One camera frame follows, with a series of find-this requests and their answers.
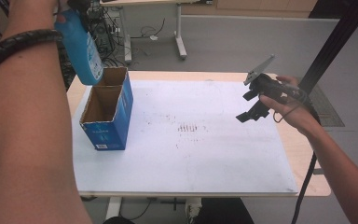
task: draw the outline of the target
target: person's right arm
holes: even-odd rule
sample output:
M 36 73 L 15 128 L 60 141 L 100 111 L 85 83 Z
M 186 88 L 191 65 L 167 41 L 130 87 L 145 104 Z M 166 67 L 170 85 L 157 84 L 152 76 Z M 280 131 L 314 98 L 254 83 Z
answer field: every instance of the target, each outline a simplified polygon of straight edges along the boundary
M 278 79 L 294 83 L 291 77 Z M 283 116 L 299 104 L 281 105 L 264 95 L 260 101 Z M 358 223 L 358 167 L 303 106 L 284 119 L 308 138 L 345 215 L 351 223 Z

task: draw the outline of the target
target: white desk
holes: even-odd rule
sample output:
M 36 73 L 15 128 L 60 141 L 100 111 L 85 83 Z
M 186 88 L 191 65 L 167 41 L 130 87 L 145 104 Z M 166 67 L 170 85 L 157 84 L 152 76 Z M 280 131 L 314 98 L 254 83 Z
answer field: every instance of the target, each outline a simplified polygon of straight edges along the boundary
M 222 80 L 222 81 L 238 81 L 241 83 L 243 81 L 245 74 L 233 74 L 233 73 L 175 73 L 175 72 L 134 72 L 130 71 L 131 80 L 158 80 L 158 79 L 168 79 L 168 80 Z M 76 79 L 71 86 L 71 89 L 68 91 L 68 99 L 71 106 L 72 114 L 74 115 L 75 110 L 78 106 L 78 103 L 83 95 L 85 87 L 82 86 L 78 80 Z M 297 188 L 299 189 L 302 181 L 304 180 L 305 173 L 308 169 L 308 164 L 311 155 L 310 145 L 307 140 L 299 134 L 296 130 L 289 127 L 285 123 L 281 123 L 277 125 L 279 133 L 281 135 L 281 139 L 283 141 L 283 146 L 286 151 L 287 157 L 289 159 L 290 166 L 292 167 L 292 171 L 294 172 Z M 106 152 L 94 152 L 94 149 L 90 149 L 89 155 L 84 155 L 82 159 L 85 164 L 87 162 L 92 162 L 93 157 L 100 157 L 101 153 Z M 162 163 L 163 158 L 157 160 L 157 163 Z M 93 179 L 98 179 L 98 174 L 88 174 L 89 181 L 93 181 Z M 269 182 L 266 179 L 265 184 L 274 184 Z M 255 193 L 249 194 L 249 192 L 220 192 L 221 194 L 217 195 L 216 192 L 171 192 L 169 190 L 162 190 L 158 193 L 153 193 L 150 190 L 148 192 L 145 191 L 137 191 L 137 192 L 106 192 L 106 191 L 84 191 L 81 190 L 80 193 L 82 195 L 96 195 L 96 196 L 244 196 L 244 195 L 259 195 Z M 325 181 L 323 175 L 315 175 L 312 177 L 310 181 L 310 185 L 308 187 L 306 195 L 315 195 L 315 196 L 324 196 L 330 194 L 330 188 Z M 293 193 L 284 193 L 283 191 L 275 193 L 264 193 L 263 195 L 294 195 Z
M 185 45 L 182 39 L 182 3 L 192 3 L 199 0 L 116 0 L 110 2 L 100 2 L 102 7 L 116 7 L 118 9 L 121 21 L 121 29 L 123 31 L 124 37 L 124 60 L 126 63 L 131 63 L 131 37 L 128 34 L 126 27 L 126 15 L 125 15 L 125 6 L 136 6 L 136 5 L 145 5 L 145 4 L 176 4 L 176 31 L 174 32 L 175 40 L 177 47 L 179 49 L 179 54 L 182 59 L 185 59 L 187 56 Z

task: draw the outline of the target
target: hand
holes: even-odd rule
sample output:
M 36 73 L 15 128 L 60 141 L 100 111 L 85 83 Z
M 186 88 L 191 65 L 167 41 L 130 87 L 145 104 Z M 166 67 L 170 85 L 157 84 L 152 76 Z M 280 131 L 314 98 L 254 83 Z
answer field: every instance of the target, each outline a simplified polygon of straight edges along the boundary
M 298 84 L 295 77 L 285 76 L 277 77 L 277 79 L 281 82 L 286 82 L 295 86 Z M 312 125 L 319 125 L 307 108 L 295 99 L 289 99 L 286 105 L 282 105 L 265 95 L 260 95 L 260 101 L 267 107 L 280 113 L 287 123 L 297 128 L 299 132 L 305 135 L 307 135 L 308 130 Z

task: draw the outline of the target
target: bottle label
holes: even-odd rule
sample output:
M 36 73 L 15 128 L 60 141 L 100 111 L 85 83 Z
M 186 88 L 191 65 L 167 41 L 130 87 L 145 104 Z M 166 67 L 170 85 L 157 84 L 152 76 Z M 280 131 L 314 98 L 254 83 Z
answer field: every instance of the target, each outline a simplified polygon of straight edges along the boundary
M 98 80 L 103 75 L 103 63 L 90 33 L 87 33 L 87 35 L 87 53 L 89 58 L 89 68 L 91 69 L 91 73 L 94 78 Z

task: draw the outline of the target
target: white table leg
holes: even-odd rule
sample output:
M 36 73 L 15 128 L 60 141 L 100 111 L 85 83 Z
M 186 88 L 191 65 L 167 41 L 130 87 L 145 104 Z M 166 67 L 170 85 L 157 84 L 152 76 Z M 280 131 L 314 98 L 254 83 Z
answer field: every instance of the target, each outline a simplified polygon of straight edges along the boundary
M 109 200 L 109 204 L 107 205 L 106 211 L 106 219 L 110 217 L 118 217 L 118 213 L 120 212 L 121 206 L 121 197 L 111 197 Z
M 175 39 L 176 39 L 176 44 L 179 48 L 179 54 L 182 57 L 182 59 L 185 59 L 187 56 L 186 53 L 186 49 L 185 49 L 185 45 L 183 44 L 183 40 L 182 40 L 182 21 L 181 21 L 181 17 L 182 17 L 182 7 L 181 5 L 178 3 L 177 5 L 177 18 L 176 18 L 176 31 L 174 32 L 175 34 Z
M 130 35 L 127 33 L 127 27 L 124 22 L 124 20 L 126 20 L 126 15 L 124 13 L 124 7 L 119 7 L 118 13 L 120 15 L 121 30 L 123 32 L 123 38 L 124 38 L 124 61 L 126 63 L 131 63 L 131 61 L 132 61 L 131 38 L 130 38 Z

